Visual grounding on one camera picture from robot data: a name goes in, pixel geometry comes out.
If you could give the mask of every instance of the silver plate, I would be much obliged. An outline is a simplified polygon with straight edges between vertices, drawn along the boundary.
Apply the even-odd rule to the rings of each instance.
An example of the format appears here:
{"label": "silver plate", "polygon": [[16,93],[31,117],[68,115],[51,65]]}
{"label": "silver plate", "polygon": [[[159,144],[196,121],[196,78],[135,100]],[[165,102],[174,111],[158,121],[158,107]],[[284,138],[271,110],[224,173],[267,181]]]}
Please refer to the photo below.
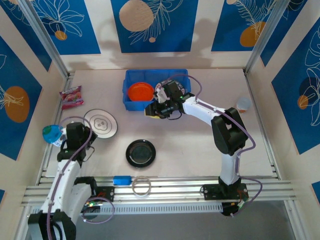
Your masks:
{"label": "silver plate", "polygon": [[[117,121],[110,113],[105,110],[92,109],[84,115],[84,118],[90,122],[92,130],[100,139],[111,138],[117,133]],[[84,125],[89,127],[89,124],[87,122],[84,122]]]}

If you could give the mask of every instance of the orange plate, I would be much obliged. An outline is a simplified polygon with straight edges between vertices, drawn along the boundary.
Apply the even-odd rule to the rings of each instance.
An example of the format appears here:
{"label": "orange plate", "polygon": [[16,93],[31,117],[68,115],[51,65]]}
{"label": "orange plate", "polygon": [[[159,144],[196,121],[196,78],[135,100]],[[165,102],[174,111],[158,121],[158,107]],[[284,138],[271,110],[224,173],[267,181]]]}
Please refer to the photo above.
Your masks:
{"label": "orange plate", "polygon": [[128,97],[133,102],[148,102],[154,98],[154,88],[146,82],[137,82],[128,89]]}

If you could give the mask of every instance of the robotic arm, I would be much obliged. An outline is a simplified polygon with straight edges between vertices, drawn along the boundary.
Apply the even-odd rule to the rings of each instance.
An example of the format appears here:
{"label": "robotic arm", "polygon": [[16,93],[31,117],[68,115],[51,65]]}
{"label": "robotic arm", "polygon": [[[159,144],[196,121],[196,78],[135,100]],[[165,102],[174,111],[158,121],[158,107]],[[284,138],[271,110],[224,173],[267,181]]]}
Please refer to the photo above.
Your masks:
{"label": "robotic arm", "polygon": [[88,140],[90,129],[80,122],[72,122],[66,126],[66,135],[67,140],[57,155],[58,167],[50,192],[39,213],[31,214],[28,218],[32,240],[48,239],[48,215],[53,240],[75,240],[79,213],[87,199],[96,196],[99,191],[93,177],[78,177],[86,157],[86,150],[91,147],[97,135],[92,132],[87,145],[71,162],[69,162],[71,156]]}
{"label": "robotic arm", "polygon": [[211,126],[216,147],[222,153],[222,167],[219,184],[204,185],[206,200],[234,200],[232,205],[224,205],[223,214],[236,213],[248,199],[247,187],[238,176],[239,157],[237,154],[246,144],[248,136],[225,115],[235,120],[244,129],[244,123],[235,108],[223,109],[205,103],[192,93],[183,94],[176,82],[170,81],[155,92],[157,101],[145,108],[145,115],[152,118],[168,119],[174,111],[192,115]]}
{"label": "robotic arm", "polygon": [[[238,111],[235,108],[223,109],[207,104],[192,93],[182,94],[175,81],[163,85],[155,95],[157,101],[145,108],[146,116],[167,119],[173,112],[179,111],[211,126],[215,145],[222,153],[222,168],[218,184],[202,186],[204,199],[225,200],[222,201],[222,214],[229,216],[236,213],[248,199],[247,187],[241,183],[237,174],[237,154],[245,146],[248,137],[225,115],[245,128]],[[58,168],[52,188],[39,213],[31,214],[28,219],[32,240],[48,239],[47,219],[53,240],[75,240],[76,221],[79,213],[84,210],[84,203],[90,196],[100,196],[101,193],[105,196],[107,192],[107,187],[97,187],[93,177],[78,177],[86,150],[91,147],[97,135],[92,132],[87,145],[69,162],[75,151],[88,140],[90,129],[80,122],[73,122],[66,126],[66,134],[67,147],[63,144],[57,155]],[[242,197],[241,192],[246,193],[245,197]]]}

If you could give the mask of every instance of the pink snack bag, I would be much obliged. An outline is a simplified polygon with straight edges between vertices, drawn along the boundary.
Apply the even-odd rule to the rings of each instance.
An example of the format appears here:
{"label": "pink snack bag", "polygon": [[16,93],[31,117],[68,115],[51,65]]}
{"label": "pink snack bag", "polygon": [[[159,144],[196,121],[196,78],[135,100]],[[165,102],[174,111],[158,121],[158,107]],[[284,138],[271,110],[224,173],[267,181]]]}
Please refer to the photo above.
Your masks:
{"label": "pink snack bag", "polygon": [[60,95],[62,97],[62,110],[84,104],[84,99],[81,96],[81,86],[75,86],[66,91],[61,91]]}

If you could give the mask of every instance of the small plastic cup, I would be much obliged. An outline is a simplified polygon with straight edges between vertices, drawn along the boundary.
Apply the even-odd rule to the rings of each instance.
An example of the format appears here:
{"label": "small plastic cup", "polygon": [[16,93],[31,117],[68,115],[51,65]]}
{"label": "small plastic cup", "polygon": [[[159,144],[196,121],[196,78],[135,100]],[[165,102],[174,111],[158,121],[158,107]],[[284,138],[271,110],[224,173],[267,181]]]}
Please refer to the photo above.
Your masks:
{"label": "small plastic cup", "polygon": [[238,101],[236,102],[236,109],[239,111],[239,113],[243,114],[245,113],[249,108],[251,108],[252,102],[250,98],[247,97],[240,97]]}

